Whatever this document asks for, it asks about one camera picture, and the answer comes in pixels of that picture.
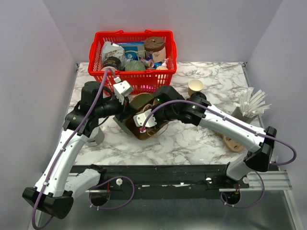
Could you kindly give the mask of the green kraft paper bag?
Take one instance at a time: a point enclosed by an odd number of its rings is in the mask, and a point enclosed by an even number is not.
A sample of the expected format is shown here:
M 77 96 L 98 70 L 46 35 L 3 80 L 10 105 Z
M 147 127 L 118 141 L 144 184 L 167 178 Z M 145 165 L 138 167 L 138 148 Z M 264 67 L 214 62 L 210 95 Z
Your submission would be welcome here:
M 147 140 L 153 136 L 159 136 L 163 133 L 162 128 L 168 128 L 169 122 L 166 121 L 158 124 L 153 116 L 146 120 L 155 105 L 158 105 L 158 101 L 154 99 L 152 94 L 138 94 L 129 104 L 130 113 L 128 117 L 120 120 L 115 116 L 113 120 L 126 134 L 134 136 L 139 140 Z

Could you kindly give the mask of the grey cylinder under left arm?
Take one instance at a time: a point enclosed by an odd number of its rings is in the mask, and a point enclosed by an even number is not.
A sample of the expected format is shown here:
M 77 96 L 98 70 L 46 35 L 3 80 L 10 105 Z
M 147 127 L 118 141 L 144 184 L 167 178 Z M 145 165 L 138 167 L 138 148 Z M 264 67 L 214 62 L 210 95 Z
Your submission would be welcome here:
M 98 126 L 92 131 L 89 139 L 86 142 L 86 145 L 87 146 L 98 146 L 104 141 L 104 138 L 105 138 L 105 135 L 102 129 Z

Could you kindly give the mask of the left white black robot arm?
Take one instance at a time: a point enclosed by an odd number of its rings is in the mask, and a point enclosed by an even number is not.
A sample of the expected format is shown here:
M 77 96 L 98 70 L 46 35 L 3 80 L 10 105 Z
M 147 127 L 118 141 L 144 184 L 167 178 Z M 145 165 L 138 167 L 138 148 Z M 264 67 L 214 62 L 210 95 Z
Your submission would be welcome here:
M 103 87 L 97 81 L 86 82 L 81 99 L 65 117 L 59 144 L 46 170 L 34 187 L 24 189 L 22 197 L 33 207 L 53 217 L 67 216 L 74 200 L 87 189 L 102 189 L 106 177 L 99 166 L 91 166 L 68 181 L 77 155 L 90 139 L 93 132 L 101 134 L 99 119 L 123 115 L 128 109 L 128 95 L 133 89 L 125 80 L 117 80 L 113 91 L 106 90 L 109 97 L 103 97 Z

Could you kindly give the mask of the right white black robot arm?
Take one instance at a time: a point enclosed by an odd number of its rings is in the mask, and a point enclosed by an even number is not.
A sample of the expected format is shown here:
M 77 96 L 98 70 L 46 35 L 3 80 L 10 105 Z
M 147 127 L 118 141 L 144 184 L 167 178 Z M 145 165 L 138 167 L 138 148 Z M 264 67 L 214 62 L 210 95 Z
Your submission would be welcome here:
M 153 93 L 158 104 L 165 104 L 153 115 L 157 125 L 178 120 L 208 128 L 238 142 L 247 149 L 247 154 L 226 165 L 221 175 L 223 186 L 230 188 L 251 171 L 267 172 L 269 169 L 277 130 L 266 129 L 245 123 L 218 109 L 207 101 L 205 94 L 193 93 L 185 99 L 172 86 L 164 85 Z

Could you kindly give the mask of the red plastic shopping basket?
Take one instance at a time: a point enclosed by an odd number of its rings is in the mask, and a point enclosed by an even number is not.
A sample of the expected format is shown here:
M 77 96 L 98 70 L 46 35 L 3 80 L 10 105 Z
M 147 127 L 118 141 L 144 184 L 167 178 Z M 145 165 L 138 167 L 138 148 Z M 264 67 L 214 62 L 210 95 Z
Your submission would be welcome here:
M 151 36 L 162 37 L 165 41 L 167 70 L 145 71 L 115 71 L 122 80 L 127 81 L 133 88 L 133 94 L 143 92 L 153 93 L 162 85 L 169 85 L 177 71 L 177 48 L 173 32 L 169 30 L 145 30 L 143 32 L 100 31 L 96 32 L 89 53 L 88 73 L 96 81 L 103 80 L 101 51 L 105 42 L 128 43 L 140 42 Z

